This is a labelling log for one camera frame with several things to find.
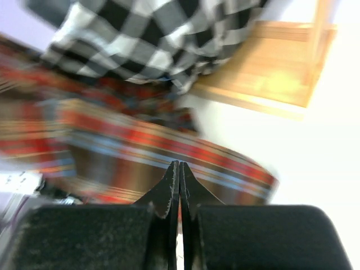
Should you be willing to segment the red plaid shirt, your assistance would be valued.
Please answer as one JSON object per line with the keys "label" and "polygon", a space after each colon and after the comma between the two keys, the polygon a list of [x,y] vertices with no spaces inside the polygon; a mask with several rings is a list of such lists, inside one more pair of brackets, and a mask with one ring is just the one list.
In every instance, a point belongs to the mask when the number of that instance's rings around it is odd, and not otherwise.
{"label": "red plaid shirt", "polygon": [[173,161],[226,204],[268,202],[276,177],[251,158],[198,137],[189,109],[160,85],[90,84],[41,65],[1,38],[1,159],[81,198],[130,203]]}

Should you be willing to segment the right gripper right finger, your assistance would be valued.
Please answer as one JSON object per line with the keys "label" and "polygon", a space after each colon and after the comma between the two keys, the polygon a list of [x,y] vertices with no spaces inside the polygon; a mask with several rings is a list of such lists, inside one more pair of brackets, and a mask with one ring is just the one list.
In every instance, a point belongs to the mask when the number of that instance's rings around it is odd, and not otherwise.
{"label": "right gripper right finger", "polygon": [[309,205],[225,205],[179,166],[185,269],[351,269],[329,217]]}

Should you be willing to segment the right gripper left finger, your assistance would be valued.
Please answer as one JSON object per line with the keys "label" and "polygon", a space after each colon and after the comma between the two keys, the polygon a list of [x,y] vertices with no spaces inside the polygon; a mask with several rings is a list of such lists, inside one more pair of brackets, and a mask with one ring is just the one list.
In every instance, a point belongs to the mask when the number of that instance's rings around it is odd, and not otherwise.
{"label": "right gripper left finger", "polygon": [[179,162],[127,205],[32,210],[8,245],[9,269],[176,269]]}

